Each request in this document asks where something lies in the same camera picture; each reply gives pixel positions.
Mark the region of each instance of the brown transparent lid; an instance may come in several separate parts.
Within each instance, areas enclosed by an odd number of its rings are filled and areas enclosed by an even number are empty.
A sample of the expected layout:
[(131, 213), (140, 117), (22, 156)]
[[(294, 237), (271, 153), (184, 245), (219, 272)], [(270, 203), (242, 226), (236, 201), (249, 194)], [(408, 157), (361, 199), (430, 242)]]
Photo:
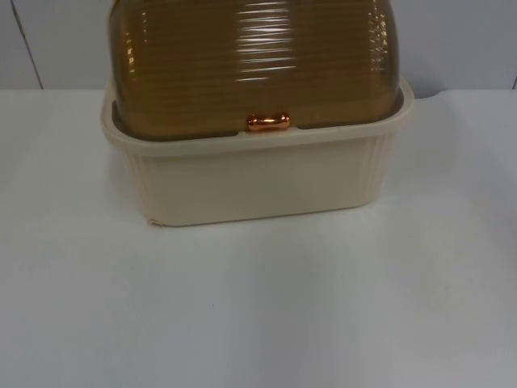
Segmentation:
[(389, 0), (116, 0), (116, 122), (165, 141), (381, 120), (398, 94)]

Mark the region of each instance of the storage box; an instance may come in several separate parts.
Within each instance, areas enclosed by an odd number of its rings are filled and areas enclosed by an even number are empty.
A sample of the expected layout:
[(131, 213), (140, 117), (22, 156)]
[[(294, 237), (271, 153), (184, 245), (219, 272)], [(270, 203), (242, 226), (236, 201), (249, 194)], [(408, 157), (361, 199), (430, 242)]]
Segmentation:
[(395, 132), (414, 104), (404, 81), (401, 93), (400, 109), (371, 124), (144, 141), (113, 124), (116, 96), (110, 83), (102, 123), (106, 138), (127, 157), (151, 223), (187, 226), (277, 217), (375, 200)]

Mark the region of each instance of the copper latch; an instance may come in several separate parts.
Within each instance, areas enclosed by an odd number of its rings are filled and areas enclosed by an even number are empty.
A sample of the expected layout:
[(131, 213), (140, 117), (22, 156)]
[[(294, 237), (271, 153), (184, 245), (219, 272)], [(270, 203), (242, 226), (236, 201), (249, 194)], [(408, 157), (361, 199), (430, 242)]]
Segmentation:
[(251, 115), (248, 117), (248, 131), (268, 132), (284, 131), (291, 126), (291, 118), (287, 113), (279, 113), (274, 116)]

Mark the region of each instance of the container rim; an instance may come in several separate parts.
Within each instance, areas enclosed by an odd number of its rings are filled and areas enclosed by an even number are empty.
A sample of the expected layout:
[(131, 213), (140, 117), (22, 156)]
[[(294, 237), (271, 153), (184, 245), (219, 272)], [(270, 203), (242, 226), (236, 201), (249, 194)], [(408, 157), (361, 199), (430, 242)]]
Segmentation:
[(249, 150), (270, 150), (280, 147), (312, 145), (357, 138), (380, 136), (396, 131), (407, 121), (414, 106), (414, 93), (405, 79), (400, 90), (403, 103), (390, 117), (368, 124), (353, 124), (320, 129), (290, 128), (276, 133), (240, 132), (232, 137), (213, 137), (180, 141), (145, 141), (122, 133), (112, 120), (112, 103), (115, 99), (112, 79), (107, 85), (101, 112), (104, 136), (116, 148), (130, 154), (155, 158), (202, 156)]

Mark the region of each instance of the beige container base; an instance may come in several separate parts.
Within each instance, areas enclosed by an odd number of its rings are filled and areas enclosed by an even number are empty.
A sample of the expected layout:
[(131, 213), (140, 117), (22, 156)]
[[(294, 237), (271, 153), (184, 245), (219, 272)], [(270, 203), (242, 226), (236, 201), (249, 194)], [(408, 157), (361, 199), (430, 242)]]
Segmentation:
[(150, 142), (123, 134), (111, 119), (106, 138), (124, 151), (150, 222), (188, 226), (353, 208), (375, 200), (395, 131), (408, 118), (413, 92), (402, 81), (398, 113), (372, 124), (282, 133), (240, 133)]

